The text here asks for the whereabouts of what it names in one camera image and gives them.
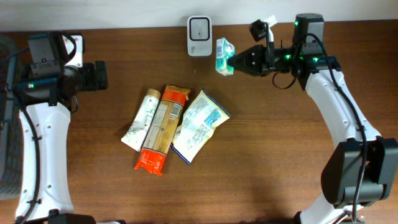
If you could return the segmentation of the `white tube with brown cap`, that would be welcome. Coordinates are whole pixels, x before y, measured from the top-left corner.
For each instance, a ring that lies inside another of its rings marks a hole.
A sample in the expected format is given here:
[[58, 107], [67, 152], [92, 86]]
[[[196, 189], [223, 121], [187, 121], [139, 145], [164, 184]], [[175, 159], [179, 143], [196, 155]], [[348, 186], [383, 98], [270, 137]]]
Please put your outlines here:
[[140, 152], [144, 140], [147, 136], [155, 111], [159, 104], [160, 92], [150, 88], [139, 107], [139, 110], [129, 127], [127, 133], [121, 138], [121, 141], [133, 148], [135, 151]]

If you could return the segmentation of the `teal tissue pack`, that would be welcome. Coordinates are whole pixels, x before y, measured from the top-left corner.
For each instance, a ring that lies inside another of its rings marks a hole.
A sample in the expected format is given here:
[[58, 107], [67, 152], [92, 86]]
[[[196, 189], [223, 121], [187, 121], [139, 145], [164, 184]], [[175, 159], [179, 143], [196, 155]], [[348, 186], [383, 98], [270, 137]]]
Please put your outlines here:
[[224, 37], [216, 41], [215, 69], [218, 73], [229, 76], [234, 73], [234, 68], [228, 65], [228, 59], [235, 56], [235, 47]]

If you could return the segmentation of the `orange spaghetti package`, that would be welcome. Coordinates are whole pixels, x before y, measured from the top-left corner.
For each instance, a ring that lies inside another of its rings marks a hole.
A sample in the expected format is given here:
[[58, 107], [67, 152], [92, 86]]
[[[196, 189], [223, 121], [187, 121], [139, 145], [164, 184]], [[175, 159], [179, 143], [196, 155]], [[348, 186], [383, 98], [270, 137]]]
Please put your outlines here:
[[188, 101], [190, 89], [167, 85], [142, 145], [135, 169], [161, 175], [161, 170]]

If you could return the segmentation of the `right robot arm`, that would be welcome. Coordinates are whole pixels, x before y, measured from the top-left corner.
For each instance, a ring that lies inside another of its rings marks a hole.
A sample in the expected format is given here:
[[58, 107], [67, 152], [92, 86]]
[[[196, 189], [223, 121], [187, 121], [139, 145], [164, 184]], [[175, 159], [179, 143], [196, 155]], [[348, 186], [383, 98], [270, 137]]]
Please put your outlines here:
[[397, 141], [383, 138], [348, 90], [342, 68], [323, 44], [321, 14], [297, 14], [290, 47], [276, 47], [276, 18], [249, 26], [255, 46], [228, 59], [254, 77], [290, 73], [315, 102], [335, 150], [321, 174], [322, 193], [294, 223], [357, 223], [357, 212], [389, 197], [397, 169]]

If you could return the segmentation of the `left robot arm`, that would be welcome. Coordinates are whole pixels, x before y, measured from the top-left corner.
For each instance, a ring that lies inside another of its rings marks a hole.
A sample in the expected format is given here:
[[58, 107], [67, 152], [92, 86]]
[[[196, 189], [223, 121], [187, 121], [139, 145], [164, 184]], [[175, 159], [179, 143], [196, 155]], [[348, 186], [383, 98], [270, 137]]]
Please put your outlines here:
[[83, 62], [79, 32], [52, 31], [28, 38], [32, 63], [12, 93], [23, 134], [22, 192], [16, 223], [96, 223], [77, 214], [68, 189], [67, 136], [79, 109], [79, 91], [108, 87], [104, 61]]

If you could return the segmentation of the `cream snack bag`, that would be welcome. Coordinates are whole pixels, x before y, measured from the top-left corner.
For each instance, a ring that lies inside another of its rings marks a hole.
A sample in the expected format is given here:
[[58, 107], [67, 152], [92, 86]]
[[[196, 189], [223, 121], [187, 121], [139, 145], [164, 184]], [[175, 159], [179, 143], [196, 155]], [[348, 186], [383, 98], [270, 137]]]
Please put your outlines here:
[[183, 114], [172, 140], [171, 148], [187, 164], [191, 164], [215, 129], [231, 115], [206, 90], [202, 89]]

